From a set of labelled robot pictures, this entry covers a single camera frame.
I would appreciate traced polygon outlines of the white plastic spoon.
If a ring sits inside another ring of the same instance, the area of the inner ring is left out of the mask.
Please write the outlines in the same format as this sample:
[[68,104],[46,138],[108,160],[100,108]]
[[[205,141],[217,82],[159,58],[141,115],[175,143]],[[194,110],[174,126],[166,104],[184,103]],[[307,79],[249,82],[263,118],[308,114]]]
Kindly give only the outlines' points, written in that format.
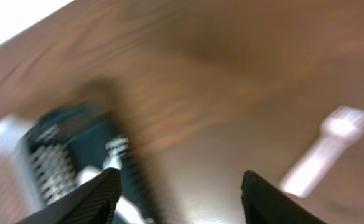
[[[94,179],[96,176],[102,173],[97,167],[86,166],[76,176],[77,186],[81,186],[88,181]],[[129,224],[149,224],[154,223],[151,218],[144,218],[140,209],[129,201],[126,197],[121,196],[115,209],[115,214],[123,221]]]

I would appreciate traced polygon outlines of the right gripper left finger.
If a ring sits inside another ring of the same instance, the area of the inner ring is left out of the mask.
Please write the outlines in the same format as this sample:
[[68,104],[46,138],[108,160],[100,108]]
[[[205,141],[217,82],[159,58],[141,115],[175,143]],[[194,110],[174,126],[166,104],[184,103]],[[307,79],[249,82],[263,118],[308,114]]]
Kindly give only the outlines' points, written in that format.
[[104,170],[45,209],[17,224],[112,224],[121,196],[120,171]]

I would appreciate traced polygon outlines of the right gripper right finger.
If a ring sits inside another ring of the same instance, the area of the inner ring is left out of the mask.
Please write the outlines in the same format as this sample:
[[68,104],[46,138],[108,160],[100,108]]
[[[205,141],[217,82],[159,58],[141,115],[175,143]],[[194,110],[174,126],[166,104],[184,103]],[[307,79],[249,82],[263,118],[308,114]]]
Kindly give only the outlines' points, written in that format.
[[323,223],[252,170],[244,173],[241,190],[247,224]]

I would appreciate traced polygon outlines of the white plastic fork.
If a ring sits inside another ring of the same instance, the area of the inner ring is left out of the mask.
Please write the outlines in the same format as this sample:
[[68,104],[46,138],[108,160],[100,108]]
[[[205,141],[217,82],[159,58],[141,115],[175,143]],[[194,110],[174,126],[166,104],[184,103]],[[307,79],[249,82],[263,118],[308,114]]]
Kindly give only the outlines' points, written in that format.
[[129,139],[125,135],[116,136],[110,142],[106,143],[105,148],[108,156],[103,161],[103,170],[115,168],[121,170],[121,154],[127,150]]
[[308,151],[280,181],[280,189],[306,198],[343,152],[364,135],[364,111],[339,106],[320,125],[320,134]]

